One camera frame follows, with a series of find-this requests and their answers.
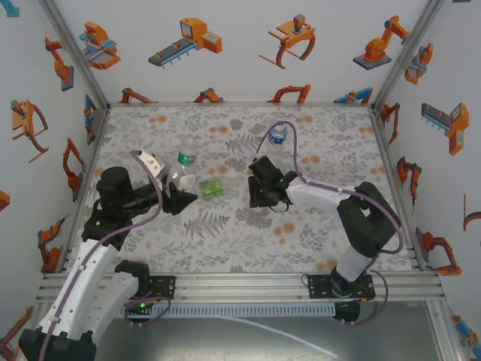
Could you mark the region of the green tinted clear bottle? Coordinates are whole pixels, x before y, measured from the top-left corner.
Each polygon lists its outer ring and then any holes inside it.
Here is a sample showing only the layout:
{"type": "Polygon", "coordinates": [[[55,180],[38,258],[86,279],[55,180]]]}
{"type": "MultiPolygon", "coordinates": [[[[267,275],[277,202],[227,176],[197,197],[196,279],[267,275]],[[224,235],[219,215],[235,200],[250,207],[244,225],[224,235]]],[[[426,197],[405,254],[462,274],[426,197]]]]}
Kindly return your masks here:
{"type": "Polygon", "coordinates": [[[203,180],[199,183],[201,197],[205,200],[224,196],[225,190],[219,178],[203,180]]]}

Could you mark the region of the blue label plastic bottle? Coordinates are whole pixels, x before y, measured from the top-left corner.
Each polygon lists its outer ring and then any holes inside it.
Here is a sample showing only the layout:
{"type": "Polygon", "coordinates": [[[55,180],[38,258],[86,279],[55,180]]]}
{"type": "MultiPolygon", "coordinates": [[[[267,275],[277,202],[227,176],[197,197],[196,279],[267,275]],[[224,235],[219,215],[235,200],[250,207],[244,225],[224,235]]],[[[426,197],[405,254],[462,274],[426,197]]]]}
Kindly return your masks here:
{"type": "Polygon", "coordinates": [[[268,141],[274,146],[280,146],[285,143],[288,130],[284,122],[278,122],[268,133],[268,141]]]}

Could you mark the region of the green label white cap bottle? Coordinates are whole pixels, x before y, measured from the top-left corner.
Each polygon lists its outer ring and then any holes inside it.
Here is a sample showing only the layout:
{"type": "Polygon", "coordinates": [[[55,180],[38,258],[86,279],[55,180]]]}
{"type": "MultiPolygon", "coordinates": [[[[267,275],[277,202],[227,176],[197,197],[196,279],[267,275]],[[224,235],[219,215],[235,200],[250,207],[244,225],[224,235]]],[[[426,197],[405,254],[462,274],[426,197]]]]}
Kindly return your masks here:
{"type": "Polygon", "coordinates": [[[179,165],[182,174],[197,174],[195,164],[197,153],[197,141],[193,138],[182,138],[177,154],[177,164],[179,165]]]}

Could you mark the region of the floral tablecloth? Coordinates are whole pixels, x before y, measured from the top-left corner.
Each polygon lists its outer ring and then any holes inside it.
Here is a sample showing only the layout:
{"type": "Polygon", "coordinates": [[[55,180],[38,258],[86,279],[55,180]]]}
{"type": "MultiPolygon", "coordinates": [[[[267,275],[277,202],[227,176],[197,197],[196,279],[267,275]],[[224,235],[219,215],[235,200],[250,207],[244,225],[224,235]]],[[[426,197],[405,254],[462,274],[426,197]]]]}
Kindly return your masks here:
{"type": "Polygon", "coordinates": [[[249,164],[269,156],[283,172],[300,168],[311,181],[373,183],[392,199],[370,111],[337,107],[117,108],[110,113],[93,176],[112,166],[146,183],[131,150],[176,159],[182,138],[198,143],[197,175],[219,178],[224,196],[198,198],[177,216],[161,214],[132,230],[118,260],[145,262],[159,273],[315,272],[333,269],[349,241],[336,214],[300,205],[249,206],[249,164]],[[285,143],[269,131],[284,122],[285,143]]]}

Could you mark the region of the black controller box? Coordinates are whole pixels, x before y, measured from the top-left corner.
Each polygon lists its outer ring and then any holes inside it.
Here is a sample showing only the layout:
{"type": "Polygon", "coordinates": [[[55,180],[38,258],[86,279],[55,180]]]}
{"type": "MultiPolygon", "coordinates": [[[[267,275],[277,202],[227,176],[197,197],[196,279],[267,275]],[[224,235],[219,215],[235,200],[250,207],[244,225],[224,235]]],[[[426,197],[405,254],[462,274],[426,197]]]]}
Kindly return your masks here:
{"type": "Polygon", "coordinates": [[[333,318],[341,323],[355,323],[361,313],[361,306],[357,301],[337,302],[334,304],[333,318]]]}
{"type": "Polygon", "coordinates": [[[124,306],[124,317],[127,320],[136,320],[145,316],[147,318],[152,316],[152,308],[154,301],[139,301],[136,300],[128,302],[124,306]]]}

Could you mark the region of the thin white tube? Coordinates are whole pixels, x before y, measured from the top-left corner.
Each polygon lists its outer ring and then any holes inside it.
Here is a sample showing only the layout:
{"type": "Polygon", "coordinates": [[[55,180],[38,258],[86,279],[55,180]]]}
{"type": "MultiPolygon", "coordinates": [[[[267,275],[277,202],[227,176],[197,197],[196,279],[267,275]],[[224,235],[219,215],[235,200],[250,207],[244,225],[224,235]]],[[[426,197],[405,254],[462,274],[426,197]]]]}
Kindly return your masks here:
{"type": "Polygon", "coordinates": [[[259,329],[263,329],[264,331],[272,332],[276,335],[281,335],[285,338],[289,338],[289,339],[291,339],[293,341],[296,341],[296,342],[298,342],[298,343],[300,343],[300,344],[302,344],[302,345],[304,345],[308,348],[319,351],[320,353],[323,353],[326,356],[332,357],[334,359],[338,358],[338,355],[336,353],[333,353],[329,350],[326,350],[323,347],[320,347],[320,346],[318,346],[316,344],[313,344],[313,343],[311,343],[307,340],[299,338],[296,335],[290,334],[288,332],[281,331],[279,329],[275,329],[275,328],[270,327],[270,326],[266,326],[266,325],[261,324],[261,323],[257,323],[257,322],[251,321],[251,320],[241,319],[241,318],[237,318],[237,317],[216,317],[216,318],[219,319],[219,320],[228,320],[228,321],[231,321],[231,322],[242,323],[242,324],[245,324],[245,325],[248,325],[248,326],[253,326],[253,327],[256,327],[256,328],[259,328],[259,329]]]}

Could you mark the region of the narrow aluminium side rail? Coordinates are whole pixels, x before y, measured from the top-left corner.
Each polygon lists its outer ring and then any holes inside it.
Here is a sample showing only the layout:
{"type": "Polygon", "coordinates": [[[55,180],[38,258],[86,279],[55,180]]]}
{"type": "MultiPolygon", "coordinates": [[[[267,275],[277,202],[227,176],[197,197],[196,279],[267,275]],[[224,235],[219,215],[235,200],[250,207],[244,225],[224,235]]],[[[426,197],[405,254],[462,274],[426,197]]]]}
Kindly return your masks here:
{"type": "Polygon", "coordinates": [[[376,136],[380,155],[386,170],[386,177],[388,179],[393,201],[395,203],[396,214],[401,220],[405,247],[410,254],[413,254],[413,256],[410,256],[410,259],[413,261],[413,268],[417,269],[418,271],[427,271],[428,269],[426,268],[426,263],[423,259],[422,251],[412,225],[412,217],[408,212],[410,209],[406,206],[403,198],[403,187],[398,178],[395,158],[390,151],[389,143],[383,130],[382,123],[370,108],[368,108],[368,110],[370,111],[371,123],[374,128],[374,134],[376,136]]]}
{"type": "Polygon", "coordinates": [[[92,158],[89,161],[89,165],[86,171],[83,173],[84,174],[83,185],[80,188],[79,200],[77,203],[76,212],[72,220],[70,232],[68,233],[68,237],[66,238],[66,241],[63,244],[63,247],[61,249],[61,253],[59,256],[59,261],[56,266],[57,274],[61,274],[67,269],[67,266],[65,264],[69,263],[71,259],[71,252],[75,246],[75,242],[77,239],[77,232],[81,227],[80,224],[83,219],[83,212],[86,204],[86,199],[89,195],[89,187],[95,173],[95,167],[97,165],[98,155],[100,153],[104,135],[107,130],[107,125],[110,119],[110,111],[111,109],[108,108],[105,111],[105,113],[102,114],[100,117],[100,125],[98,126],[96,137],[93,142],[94,148],[93,148],[92,158]]]}

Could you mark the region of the narrow aluminium rear rail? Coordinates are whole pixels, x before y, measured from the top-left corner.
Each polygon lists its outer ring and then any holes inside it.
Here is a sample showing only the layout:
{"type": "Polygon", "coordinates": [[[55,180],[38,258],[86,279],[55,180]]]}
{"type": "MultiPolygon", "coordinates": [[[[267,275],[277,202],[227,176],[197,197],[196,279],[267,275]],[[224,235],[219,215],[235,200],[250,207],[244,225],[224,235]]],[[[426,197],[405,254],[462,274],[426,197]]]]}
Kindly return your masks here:
{"type": "Polygon", "coordinates": [[[207,108],[226,108],[226,107],[314,107],[314,108],[324,108],[324,107],[337,107],[337,108],[371,108],[370,103],[334,103],[334,102],[154,102],[154,103],[112,103],[110,104],[111,109],[117,108],[168,108],[168,107],[207,107],[207,108]]]}

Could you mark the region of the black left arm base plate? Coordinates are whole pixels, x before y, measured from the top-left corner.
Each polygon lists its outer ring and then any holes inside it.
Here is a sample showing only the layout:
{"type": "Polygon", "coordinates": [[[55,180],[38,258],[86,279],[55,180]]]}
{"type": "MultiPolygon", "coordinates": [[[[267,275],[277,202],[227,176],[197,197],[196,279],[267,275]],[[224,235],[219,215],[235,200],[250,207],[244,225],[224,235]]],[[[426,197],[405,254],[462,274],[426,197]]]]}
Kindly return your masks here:
{"type": "Polygon", "coordinates": [[[150,289],[147,294],[148,298],[166,297],[172,300],[176,290],[175,276],[156,275],[150,277],[150,289]]]}

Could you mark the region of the wide grooved aluminium frame rail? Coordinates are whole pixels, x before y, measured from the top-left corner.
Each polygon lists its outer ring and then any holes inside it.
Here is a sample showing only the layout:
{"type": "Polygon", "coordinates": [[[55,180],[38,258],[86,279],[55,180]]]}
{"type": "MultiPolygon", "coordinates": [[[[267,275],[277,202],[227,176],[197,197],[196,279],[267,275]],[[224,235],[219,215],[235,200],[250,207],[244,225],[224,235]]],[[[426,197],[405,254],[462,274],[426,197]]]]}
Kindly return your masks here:
{"type": "MultiPolygon", "coordinates": [[[[441,279],[433,272],[383,272],[372,276],[375,299],[389,287],[389,301],[444,300],[441,279]]],[[[175,302],[307,302],[307,280],[300,273],[177,274],[175,302]]]]}

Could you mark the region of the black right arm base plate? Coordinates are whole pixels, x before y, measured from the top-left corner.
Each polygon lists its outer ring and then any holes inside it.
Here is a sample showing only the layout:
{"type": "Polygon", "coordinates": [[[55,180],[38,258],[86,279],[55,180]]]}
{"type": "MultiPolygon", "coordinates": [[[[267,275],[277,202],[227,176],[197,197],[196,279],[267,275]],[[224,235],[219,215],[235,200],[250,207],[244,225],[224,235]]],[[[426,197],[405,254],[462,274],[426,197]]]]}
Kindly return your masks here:
{"type": "Polygon", "coordinates": [[[376,295],[370,275],[361,275],[354,282],[347,282],[341,276],[308,275],[307,285],[311,299],[372,300],[376,295]]]}

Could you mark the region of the aluminium corner post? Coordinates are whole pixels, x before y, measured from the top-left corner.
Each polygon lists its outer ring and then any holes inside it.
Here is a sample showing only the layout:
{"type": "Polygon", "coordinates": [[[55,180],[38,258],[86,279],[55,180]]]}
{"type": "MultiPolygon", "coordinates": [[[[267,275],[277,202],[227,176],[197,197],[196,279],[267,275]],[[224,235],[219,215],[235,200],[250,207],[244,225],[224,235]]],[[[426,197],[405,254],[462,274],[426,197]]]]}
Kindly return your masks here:
{"type": "Polygon", "coordinates": [[[95,79],[88,62],[84,59],[80,47],[74,40],[74,36],[68,24],[59,11],[54,0],[37,1],[47,16],[51,26],[56,31],[59,40],[64,46],[66,46],[66,49],[74,65],[76,66],[76,69],[80,72],[80,75],[86,83],[88,89],[91,91],[94,99],[97,101],[96,104],[100,107],[100,109],[103,110],[103,112],[107,113],[110,109],[110,103],[106,99],[98,81],[95,79]]]}
{"type": "Polygon", "coordinates": [[[445,2],[446,0],[428,0],[427,5],[419,15],[413,30],[408,35],[398,58],[394,61],[392,69],[388,73],[386,80],[377,94],[373,107],[373,113],[375,115],[380,114],[388,97],[394,90],[397,82],[401,79],[405,68],[412,59],[414,52],[418,49],[425,33],[429,30],[445,2]]]}

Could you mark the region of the aluminium frame leg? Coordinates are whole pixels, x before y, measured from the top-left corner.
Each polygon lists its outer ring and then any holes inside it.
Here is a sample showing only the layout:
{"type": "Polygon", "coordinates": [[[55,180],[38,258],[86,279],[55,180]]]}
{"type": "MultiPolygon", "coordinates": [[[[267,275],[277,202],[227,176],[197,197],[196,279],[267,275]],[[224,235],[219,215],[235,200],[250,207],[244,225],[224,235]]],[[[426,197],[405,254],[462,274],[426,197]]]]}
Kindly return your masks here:
{"type": "Polygon", "coordinates": [[[446,301],[427,301],[435,344],[442,361],[465,361],[463,349],[446,301]]]}

